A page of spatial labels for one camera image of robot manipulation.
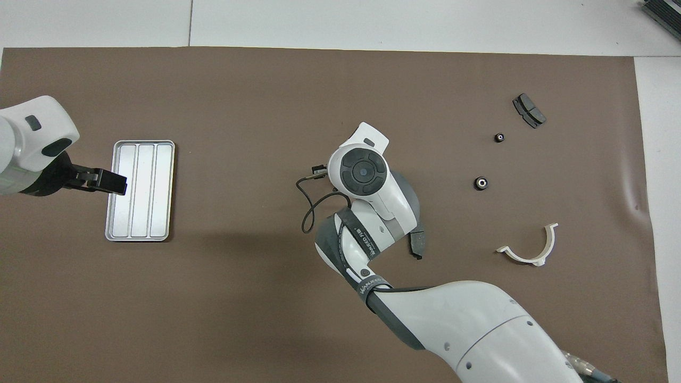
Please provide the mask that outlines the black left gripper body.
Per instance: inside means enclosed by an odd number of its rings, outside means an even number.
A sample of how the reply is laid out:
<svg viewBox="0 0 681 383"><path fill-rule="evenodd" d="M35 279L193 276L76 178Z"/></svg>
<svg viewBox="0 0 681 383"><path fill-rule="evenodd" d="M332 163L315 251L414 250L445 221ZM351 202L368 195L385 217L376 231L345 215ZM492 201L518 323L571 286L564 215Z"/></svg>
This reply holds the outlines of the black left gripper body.
<svg viewBox="0 0 681 383"><path fill-rule="evenodd" d="M85 170L84 166L73 164L68 153L63 151L42 170L36 181L24 190L24 194L49 196L63 188L86 191L85 182L78 180L78 174Z"/></svg>

